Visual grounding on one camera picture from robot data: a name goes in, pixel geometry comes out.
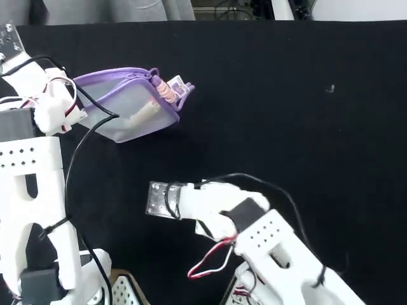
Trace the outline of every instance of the screw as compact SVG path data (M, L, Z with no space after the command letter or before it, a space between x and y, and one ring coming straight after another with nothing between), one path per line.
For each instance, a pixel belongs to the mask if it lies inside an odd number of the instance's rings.
M22 49L18 44L14 43L14 50L21 51Z

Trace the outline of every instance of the cable tie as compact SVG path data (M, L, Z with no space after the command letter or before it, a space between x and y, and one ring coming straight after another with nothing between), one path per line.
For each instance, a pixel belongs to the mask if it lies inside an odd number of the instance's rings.
M71 216L68 215L65 218L61 219L58 221L56 224L53 224L52 226L48 226L43 229L43 231L38 235L39 240L44 240L46 236L51 234L56 228L60 227L61 225L65 224L66 222L71 220Z
M326 272L326 266L323 265L323 266L322 266L322 271L321 271L321 273L320 273L319 276L318 276L317 282L311 286L312 288L316 289L316 288L318 288L319 286L321 286L321 285L323 286L323 285L324 285L324 282L325 282L325 272Z

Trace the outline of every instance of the metal bracket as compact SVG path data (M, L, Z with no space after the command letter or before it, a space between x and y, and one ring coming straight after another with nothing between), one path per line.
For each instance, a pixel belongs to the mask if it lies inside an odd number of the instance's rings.
M23 42L12 23L0 25L0 73L2 64L25 52Z
M163 182L152 181L150 183L146 214L174 219L165 206L165 189L167 186L168 184ZM174 184L170 186L168 191L168 201L173 211L176 210L182 187L180 184Z

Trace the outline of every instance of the mounting plate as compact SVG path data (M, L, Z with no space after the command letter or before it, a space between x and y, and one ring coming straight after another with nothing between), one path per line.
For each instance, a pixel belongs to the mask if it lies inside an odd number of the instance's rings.
M25 52L23 42L12 23L0 25L0 73L1 64Z

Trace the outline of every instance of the black cloth surface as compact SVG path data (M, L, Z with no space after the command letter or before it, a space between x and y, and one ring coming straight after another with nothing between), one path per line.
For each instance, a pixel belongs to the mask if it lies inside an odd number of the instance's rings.
M73 172L79 229L114 268L132 272L153 305L218 304L241 260L188 281L212 243L190 220L145 215L149 182L230 172L286 188L321 261L347 267L343 278L366 304L405 304L406 32L406 22L20 28L31 55L50 55L73 76L158 67L164 79L181 74L197 87L179 124L120 145L96 135ZM85 131L61 137L65 166ZM277 202L298 230L291 207ZM45 260L31 244L29 260Z

